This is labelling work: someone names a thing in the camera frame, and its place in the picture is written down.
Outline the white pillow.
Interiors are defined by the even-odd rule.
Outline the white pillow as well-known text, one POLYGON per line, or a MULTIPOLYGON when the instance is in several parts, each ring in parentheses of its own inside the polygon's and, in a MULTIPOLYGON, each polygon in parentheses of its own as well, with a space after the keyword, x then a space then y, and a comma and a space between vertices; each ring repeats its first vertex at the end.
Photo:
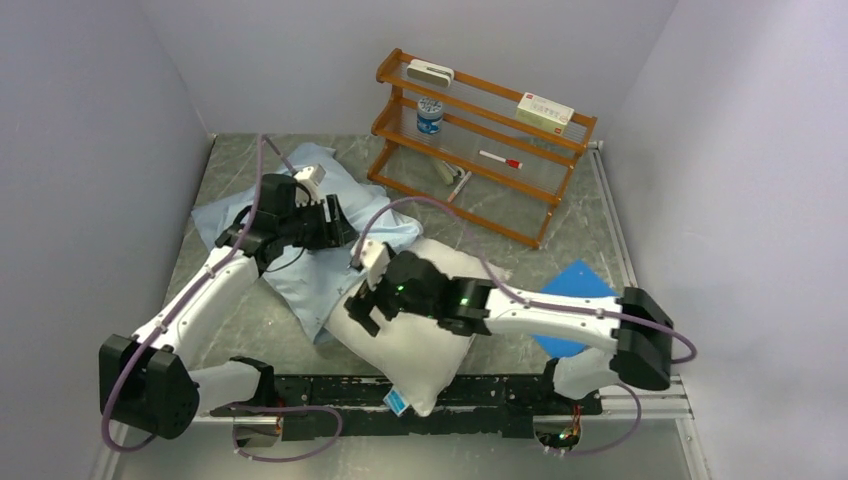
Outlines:
POLYGON ((400 313, 393 320, 374 309, 377 336, 351 319, 344 301, 365 282, 361 277, 334 306, 323 331, 387 377, 408 406, 429 416, 439 393, 454 379, 475 337, 455 335, 423 316, 400 313))

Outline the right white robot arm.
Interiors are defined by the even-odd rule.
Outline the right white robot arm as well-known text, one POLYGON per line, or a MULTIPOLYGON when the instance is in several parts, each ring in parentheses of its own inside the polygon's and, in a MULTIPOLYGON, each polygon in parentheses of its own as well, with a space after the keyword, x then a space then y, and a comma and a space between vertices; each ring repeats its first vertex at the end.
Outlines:
POLYGON ((459 336, 521 333, 584 345, 564 360, 553 360, 539 391, 550 413, 565 413, 589 393, 625 384, 664 391, 671 384, 670 317, 643 289, 627 287, 619 297, 580 298, 539 292, 505 291, 474 277, 450 277, 432 262, 403 251, 365 254, 366 279, 344 302, 349 317, 371 336, 400 314, 428 318, 459 336))

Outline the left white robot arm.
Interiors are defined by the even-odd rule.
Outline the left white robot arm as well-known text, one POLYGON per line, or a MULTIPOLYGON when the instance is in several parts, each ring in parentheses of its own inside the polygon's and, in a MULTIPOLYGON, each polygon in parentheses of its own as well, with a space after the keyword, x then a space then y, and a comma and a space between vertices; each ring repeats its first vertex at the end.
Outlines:
POLYGON ((236 356, 195 371, 185 362, 286 248, 305 253, 356 239, 338 197, 320 193, 324 176, 319 165, 263 175, 253 202, 220 233, 180 293, 132 335, 104 341, 98 353, 103 437, 116 421, 175 439, 198 414, 232 408, 261 416, 280 406, 274 370, 262 361, 236 356))

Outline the light blue pillowcase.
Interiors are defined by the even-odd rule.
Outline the light blue pillowcase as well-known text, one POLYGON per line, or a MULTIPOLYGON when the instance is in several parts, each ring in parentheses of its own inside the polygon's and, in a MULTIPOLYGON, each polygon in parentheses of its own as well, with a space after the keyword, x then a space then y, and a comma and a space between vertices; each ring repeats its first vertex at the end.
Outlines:
MULTIPOLYGON (((390 199, 384 188, 356 182, 334 159, 334 154, 332 148, 306 142, 294 149, 289 160, 296 169, 322 165, 326 175, 320 191, 337 195, 348 221, 356 230, 361 230, 379 209, 390 203, 390 199)), ((224 228, 250 204, 254 190, 251 186, 192 211, 195 228, 207 248, 214 246, 224 228)), ((418 220, 392 211, 380 216, 368 236, 398 251, 409 248, 422 233, 423 227, 418 220)), ((284 253, 272 263, 273 271, 264 274, 263 279, 285 299, 309 340, 322 343, 330 338, 324 325, 331 311, 344 294, 362 280, 362 275, 349 267, 350 247, 304 255, 299 252, 298 248, 292 248, 284 253)))

